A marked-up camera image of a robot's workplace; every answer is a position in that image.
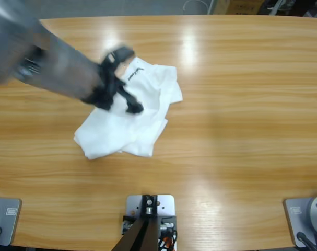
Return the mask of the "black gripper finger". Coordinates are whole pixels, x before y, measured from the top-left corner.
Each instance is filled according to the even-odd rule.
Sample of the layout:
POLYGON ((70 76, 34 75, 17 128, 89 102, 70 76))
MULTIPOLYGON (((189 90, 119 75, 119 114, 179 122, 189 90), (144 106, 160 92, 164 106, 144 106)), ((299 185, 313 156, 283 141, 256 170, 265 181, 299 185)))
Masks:
POLYGON ((143 105, 138 102, 136 97, 124 89, 124 84, 118 85, 118 93, 126 100, 127 113, 139 114, 144 110, 143 105))

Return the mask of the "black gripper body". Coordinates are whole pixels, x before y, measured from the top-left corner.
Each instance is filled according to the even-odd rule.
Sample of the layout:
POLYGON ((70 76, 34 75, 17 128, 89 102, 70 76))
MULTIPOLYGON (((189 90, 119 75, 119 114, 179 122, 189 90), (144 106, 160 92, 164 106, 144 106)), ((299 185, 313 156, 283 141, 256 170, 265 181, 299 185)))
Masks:
POLYGON ((91 94, 81 99, 81 101, 103 110, 110 110, 114 96, 117 93, 127 98, 127 93, 124 89, 125 83, 116 77, 115 70, 117 66, 115 63, 103 61, 98 67, 101 81, 92 89, 91 94))

